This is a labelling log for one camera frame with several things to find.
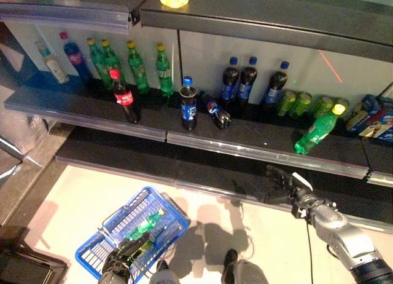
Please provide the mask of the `robot left hand black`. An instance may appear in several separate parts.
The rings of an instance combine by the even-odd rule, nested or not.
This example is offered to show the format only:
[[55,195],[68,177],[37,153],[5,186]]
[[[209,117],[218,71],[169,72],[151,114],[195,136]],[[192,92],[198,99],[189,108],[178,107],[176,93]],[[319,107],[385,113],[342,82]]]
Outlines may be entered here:
[[145,232],[136,240],[124,239],[107,256],[98,283],[128,283],[131,278],[130,266],[133,256],[149,237],[150,232]]

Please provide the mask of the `robot right hand black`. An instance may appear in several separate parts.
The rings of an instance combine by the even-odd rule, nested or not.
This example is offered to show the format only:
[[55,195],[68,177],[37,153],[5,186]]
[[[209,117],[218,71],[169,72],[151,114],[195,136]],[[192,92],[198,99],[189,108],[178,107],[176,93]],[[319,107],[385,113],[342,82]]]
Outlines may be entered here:
[[298,178],[278,167],[267,166],[268,190],[263,202],[270,205],[299,201],[311,189]]

